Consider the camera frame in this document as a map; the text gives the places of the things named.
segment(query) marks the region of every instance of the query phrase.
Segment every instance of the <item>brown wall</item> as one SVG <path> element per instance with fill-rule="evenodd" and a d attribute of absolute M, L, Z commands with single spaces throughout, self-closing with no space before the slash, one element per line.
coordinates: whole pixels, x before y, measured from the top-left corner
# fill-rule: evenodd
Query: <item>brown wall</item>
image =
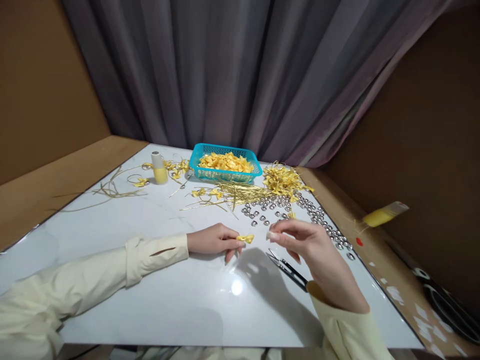
<path fill-rule="evenodd" d="M 0 185 L 108 135 L 60 0 L 0 0 Z"/>
<path fill-rule="evenodd" d="M 410 210 L 384 228 L 480 310 L 480 7 L 441 16 L 401 60 L 327 173 L 366 211 Z"/>

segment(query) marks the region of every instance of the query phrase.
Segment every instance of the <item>pale yellow sleeve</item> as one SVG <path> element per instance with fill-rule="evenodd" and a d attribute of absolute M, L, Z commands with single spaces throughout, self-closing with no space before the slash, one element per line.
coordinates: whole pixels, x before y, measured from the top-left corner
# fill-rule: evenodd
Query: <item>pale yellow sleeve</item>
<path fill-rule="evenodd" d="M 41 270 L 0 297 L 0 359 L 56 359 L 62 319 L 81 314 L 143 276 L 187 259 L 187 235 L 134 238 L 118 248 Z"/>
<path fill-rule="evenodd" d="M 307 290 L 325 332 L 322 360 L 393 360 L 371 312 L 359 314 L 329 306 L 314 281 Z"/>

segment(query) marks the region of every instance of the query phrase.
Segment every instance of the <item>yellow bottle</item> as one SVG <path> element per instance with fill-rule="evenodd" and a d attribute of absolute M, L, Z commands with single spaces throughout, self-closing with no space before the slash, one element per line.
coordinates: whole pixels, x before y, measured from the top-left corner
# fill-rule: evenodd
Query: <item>yellow bottle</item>
<path fill-rule="evenodd" d="M 392 202 L 390 205 L 375 210 L 363 218 L 363 222 L 371 228 L 385 224 L 397 215 L 407 211 L 409 207 L 400 201 Z"/>
<path fill-rule="evenodd" d="M 169 176 L 164 165 L 164 159 L 158 151 L 151 153 L 151 164 L 153 165 L 153 176 L 155 176 L 156 183 L 165 184 Z"/>

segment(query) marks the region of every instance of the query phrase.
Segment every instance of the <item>marble surface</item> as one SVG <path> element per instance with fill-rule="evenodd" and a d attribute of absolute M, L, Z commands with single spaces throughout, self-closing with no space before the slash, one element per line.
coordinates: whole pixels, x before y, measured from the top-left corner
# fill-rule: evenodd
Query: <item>marble surface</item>
<path fill-rule="evenodd" d="M 189 159 L 190 150 L 150 144 L 127 160 L 128 169 L 151 162 L 152 151 L 166 160 Z M 113 173 L 103 179 L 108 181 Z M 322 327 L 310 296 L 282 273 L 265 255 L 273 248 L 307 280 L 310 272 L 287 252 L 266 241 L 268 226 L 252 227 L 241 206 L 238 219 L 216 206 L 181 210 L 195 202 L 190 192 L 204 185 L 192 178 L 186 188 L 168 198 L 179 185 L 169 180 L 156 185 L 153 172 L 141 168 L 119 176 L 120 192 L 135 188 L 128 175 L 152 178 L 145 196 L 113 199 L 76 212 L 59 212 L 0 256 L 0 293 L 32 273 L 78 257 L 121 247 L 137 235 L 157 238 L 193 232 L 218 222 L 241 235 L 254 234 L 253 243 L 225 265 L 223 255 L 196 255 L 146 276 L 138 285 L 114 296 L 75 318 L 68 319 L 60 333 L 67 343 L 142 344 L 238 347 L 310 347 L 322 341 Z M 262 185 L 263 177 L 255 184 Z M 314 201 L 311 194 L 304 196 Z M 64 210 L 88 207 L 103 201 L 101 195 L 86 193 Z M 270 222 L 275 210 L 263 212 Z M 301 220 L 307 212 L 296 204 L 292 210 Z M 346 258 L 347 250 L 340 251 Z M 346 260 L 369 302 L 373 316 L 389 348 L 422 349 L 422 344 L 395 307 L 357 259 Z"/>

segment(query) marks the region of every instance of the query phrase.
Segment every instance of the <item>thread snips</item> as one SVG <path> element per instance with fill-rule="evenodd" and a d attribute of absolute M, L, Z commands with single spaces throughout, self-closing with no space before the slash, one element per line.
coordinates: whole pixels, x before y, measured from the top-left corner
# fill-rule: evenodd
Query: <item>thread snips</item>
<path fill-rule="evenodd" d="M 300 275 L 300 273 L 294 269 L 285 259 L 280 258 L 275 251 L 271 248 L 268 249 L 271 254 L 265 252 L 270 260 L 277 265 L 290 279 L 293 280 L 304 292 L 307 292 L 308 281 Z"/>

